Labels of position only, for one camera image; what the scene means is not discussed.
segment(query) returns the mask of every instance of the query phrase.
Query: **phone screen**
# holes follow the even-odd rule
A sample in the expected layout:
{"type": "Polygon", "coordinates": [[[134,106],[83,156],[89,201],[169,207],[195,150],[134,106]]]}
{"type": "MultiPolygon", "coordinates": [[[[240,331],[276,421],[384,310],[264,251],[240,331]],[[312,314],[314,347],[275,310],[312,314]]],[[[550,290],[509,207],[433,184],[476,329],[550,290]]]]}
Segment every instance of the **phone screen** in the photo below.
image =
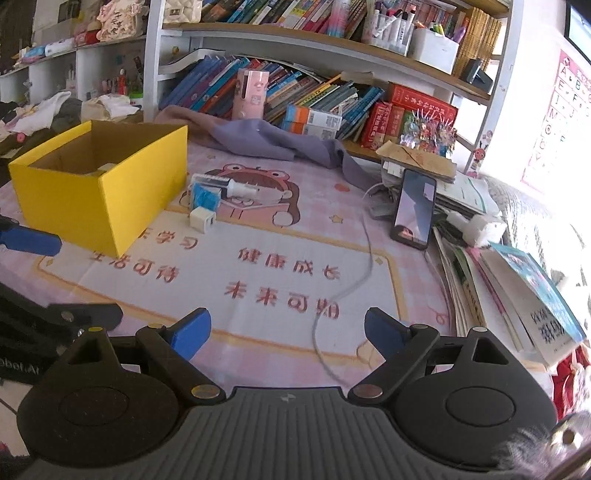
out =
{"type": "Polygon", "coordinates": [[[406,169],[391,237],[426,248],[433,219],[435,179],[406,169]]]}

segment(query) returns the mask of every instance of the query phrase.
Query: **red cloth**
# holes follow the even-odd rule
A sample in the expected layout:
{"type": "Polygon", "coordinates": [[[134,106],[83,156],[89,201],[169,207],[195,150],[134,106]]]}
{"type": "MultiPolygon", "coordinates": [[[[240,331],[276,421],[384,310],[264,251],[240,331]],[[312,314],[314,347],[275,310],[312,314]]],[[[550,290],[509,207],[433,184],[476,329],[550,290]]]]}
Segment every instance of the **red cloth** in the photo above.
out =
{"type": "Polygon", "coordinates": [[[566,411],[572,408],[574,403],[574,372],[572,368],[573,361],[580,363],[585,368],[591,365],[583,348],[578,346],[573,352],[573,355],[569,355],[556,367],[557,375],[552,377],[552,381],[554,382],[554,405],[556,406],[558,420],[562,420],[562,418],[566,415],[566,411]]]}

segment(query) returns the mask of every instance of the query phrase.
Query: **blue packaging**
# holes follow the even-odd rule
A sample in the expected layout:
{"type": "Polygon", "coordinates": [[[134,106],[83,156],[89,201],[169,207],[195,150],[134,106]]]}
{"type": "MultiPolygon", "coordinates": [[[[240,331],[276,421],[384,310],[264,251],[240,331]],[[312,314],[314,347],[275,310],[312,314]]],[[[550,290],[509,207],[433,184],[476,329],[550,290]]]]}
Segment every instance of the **blue packaging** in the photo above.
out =
{"type": "Polygon", "coordinates": [[[204,187],[193,183],[191,187],[191,210],[203,207],[212,212],[217,211],[222,200],[222,190],[212,187],[204,187]]]}

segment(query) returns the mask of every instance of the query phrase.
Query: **yellow cardboard box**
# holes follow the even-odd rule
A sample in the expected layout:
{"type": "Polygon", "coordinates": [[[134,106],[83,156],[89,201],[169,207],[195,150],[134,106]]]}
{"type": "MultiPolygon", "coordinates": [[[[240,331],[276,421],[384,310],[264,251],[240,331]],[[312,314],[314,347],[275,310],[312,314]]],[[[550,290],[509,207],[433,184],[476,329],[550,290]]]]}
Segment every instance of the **yellow cardboard box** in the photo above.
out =
{"type": "Polygon", "coordinates": [[[30,227],[120,257],[184,187],[187,127],[86,122],[9,170],[30,227]]]}

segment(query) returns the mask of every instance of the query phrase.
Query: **toy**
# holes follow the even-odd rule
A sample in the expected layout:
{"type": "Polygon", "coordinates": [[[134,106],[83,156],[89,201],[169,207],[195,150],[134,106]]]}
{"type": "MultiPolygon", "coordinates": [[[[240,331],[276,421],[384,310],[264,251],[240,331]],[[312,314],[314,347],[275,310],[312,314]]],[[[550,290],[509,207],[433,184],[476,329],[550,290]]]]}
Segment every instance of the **toy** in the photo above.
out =
{"type": "Polygon", "coordinates": [[[96,34],[99,41],[139,37],[142,34],[142,17],[148,13],[145,0],[111,0],[100,8],[96,18],[102,28],[96,34]]]}

